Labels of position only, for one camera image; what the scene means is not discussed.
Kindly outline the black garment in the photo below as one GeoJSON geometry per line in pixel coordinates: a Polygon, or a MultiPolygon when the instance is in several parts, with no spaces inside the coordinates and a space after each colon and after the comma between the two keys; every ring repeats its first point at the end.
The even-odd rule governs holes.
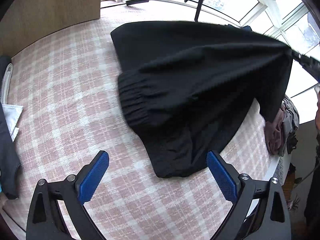
{"type": "Polygon", "coordinates": [[[227,25],[126,23],[111,32],[124,119],[159,178],[187,177],[221,152],[252,103],[273,121],[292,67],[283,42],[227,25]]]}

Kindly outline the folded dark grey garment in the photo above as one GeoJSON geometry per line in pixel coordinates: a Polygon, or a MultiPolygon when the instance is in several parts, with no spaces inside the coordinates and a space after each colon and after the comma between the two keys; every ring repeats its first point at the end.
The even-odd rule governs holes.
{"type": "Polygon", "coordinates": [[[13,200],[18,198],[16,176],[21,163],[16,153],[2,106],[0,115],[1,187],[6,197],[13,200]]]}

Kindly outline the brown garment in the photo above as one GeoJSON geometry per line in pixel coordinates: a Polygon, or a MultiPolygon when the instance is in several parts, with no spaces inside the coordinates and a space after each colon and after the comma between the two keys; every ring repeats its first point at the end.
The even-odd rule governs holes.
{"type": "Polygon", "coordinates": [[[285,137],[283,133],[283,121],[285,119],[285,107],[281,105],[273,122],[265,124],[265,142],[269,154],[283,156],[285,137]]]}

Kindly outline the navy blue garment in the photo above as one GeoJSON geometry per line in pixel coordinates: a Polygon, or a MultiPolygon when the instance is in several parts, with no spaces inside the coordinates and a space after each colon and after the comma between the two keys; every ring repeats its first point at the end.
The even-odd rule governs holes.
{"type": "Polygon", "coordinates": [[[231,24],[227,24],[228,27],[231,27],[231,28],[235,28],[235,29],[242,29],[242,30],[245,30],[245,31],[250,31],[252,32],[252,28],[249,26],[249,25],[246,25],[246,26],[243,26],[243,27],[235,27],[231,24]]]}

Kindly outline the folded white beige garment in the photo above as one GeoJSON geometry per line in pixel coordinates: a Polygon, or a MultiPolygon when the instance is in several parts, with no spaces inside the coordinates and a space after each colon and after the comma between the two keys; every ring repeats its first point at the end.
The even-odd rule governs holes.
{"type": "Polygon", "coordinates": [[[23,111],[23,106],[20,105],[10,105],[8,104],[8,94],[10,81],[13,72],[13,65],[9,63],[5,69],[2,86],[1,86],[1,104],[5,116],[5,120],[7,123],[7,127],[11,136],[12,141],[15,141],[19,128],[17,127],[17,123],[23,111]]]}

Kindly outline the pink plaid cloth mat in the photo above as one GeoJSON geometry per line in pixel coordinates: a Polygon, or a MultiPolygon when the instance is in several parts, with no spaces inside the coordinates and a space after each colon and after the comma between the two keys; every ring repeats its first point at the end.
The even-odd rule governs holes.
{"type": "Polygon", "coordinates": [[[98,20],[46,36],[12,58],[8,102],[23,106],[15,140],[22,172],[16,200],[1,202],[25,239],[37,182],[76,174],[100,151],[110,165],[85,207],[106,239],[210,239],[231,208],[210,170],[158,178],[118,102],[111,31],[127,22],[191,21],[191,7],[150,2],[103,9],[98,20]]]}

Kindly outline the large light wooden board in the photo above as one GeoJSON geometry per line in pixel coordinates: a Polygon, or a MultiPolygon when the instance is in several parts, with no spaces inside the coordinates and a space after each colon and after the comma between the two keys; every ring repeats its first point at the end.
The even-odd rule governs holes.
{"type": "Polygon", "coordinates": [[[58,30],[100,17],[100,0],[13,0],[1,18],[1,54],[10,57],[58,30]]]}

